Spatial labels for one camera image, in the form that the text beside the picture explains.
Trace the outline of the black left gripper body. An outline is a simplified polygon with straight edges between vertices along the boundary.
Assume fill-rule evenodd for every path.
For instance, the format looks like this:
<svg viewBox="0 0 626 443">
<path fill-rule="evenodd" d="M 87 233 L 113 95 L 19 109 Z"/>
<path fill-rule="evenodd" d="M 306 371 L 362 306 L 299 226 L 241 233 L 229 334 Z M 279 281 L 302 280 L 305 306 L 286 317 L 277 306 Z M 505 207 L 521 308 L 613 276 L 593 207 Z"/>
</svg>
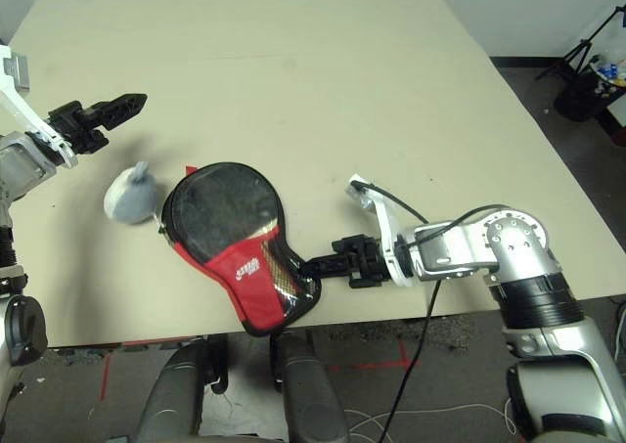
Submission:
<svg viewBox="0 0 626 443">
<path fill-rule="evenodd" d="M 48 112 L 48 124 L 67 142 L 75 154 L 92 155 L 109 143 L 98 127 L 103 125 L 105 102 L 84 108 L 79 101 L 71 101 Z"/>
</svg>

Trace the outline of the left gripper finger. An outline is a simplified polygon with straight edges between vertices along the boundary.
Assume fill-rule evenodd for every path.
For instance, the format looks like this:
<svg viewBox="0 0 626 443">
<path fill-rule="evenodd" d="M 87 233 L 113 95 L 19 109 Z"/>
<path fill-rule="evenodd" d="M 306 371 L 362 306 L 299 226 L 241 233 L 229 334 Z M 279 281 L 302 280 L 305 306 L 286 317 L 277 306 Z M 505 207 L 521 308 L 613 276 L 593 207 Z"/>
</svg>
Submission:
<svg viewBox="0 0 626 443">
<path fill-rule="evenodd" d="M 96 109 L 98 125 L 106 130 L 113 130 L 115 127 L 138 115 L 142 110 L 138 105 L 106 105 Z"/>
<path fill-rule="evenodd" d="M 110 101 L 98 102 L 92 108 L 106 116 L 135 116 L 141 112 L 147 100 L 147 94 L 128 93 Z"/>
</svg>

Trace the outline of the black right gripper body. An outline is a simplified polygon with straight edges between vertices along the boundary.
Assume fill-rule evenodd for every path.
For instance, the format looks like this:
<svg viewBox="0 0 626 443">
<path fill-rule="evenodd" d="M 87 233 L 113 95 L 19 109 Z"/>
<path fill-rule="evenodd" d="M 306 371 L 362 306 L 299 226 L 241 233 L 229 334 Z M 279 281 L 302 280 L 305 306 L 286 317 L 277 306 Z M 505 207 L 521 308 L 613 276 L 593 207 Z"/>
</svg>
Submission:
<svg viewBox="0 0 626 443">
<path fill-rule="evenodd" d="M 356 235 L 332 242 L 335 253 L 353 253 L 355 261 L 349 265 L 352 275 L 348 278 L 351 288 L 380 287 L 390 280 L 390 274 L 380 253 L 376 239 L 365 235 Z"/>
</svg>

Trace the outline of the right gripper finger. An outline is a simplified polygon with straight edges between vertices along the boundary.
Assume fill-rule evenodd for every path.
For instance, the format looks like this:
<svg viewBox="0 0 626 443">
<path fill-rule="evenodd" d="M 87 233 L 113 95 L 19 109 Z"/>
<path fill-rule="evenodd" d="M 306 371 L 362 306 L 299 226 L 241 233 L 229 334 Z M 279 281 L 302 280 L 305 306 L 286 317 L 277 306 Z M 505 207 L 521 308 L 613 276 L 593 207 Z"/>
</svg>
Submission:
<svg viewBox="0 0 626 443">
<path fill-rule="evenodd" d="M 353 253 L 334 253 L 315 257 L 312 262 L 319 265 L 353 265 L 355 255 Z"/>
<path fill-rule="evenodd" d="M 306 262 L 300 273 L 307 278 L 337 278 L 350 277 L 352 269 L 343 263 Z"/>
</svg>

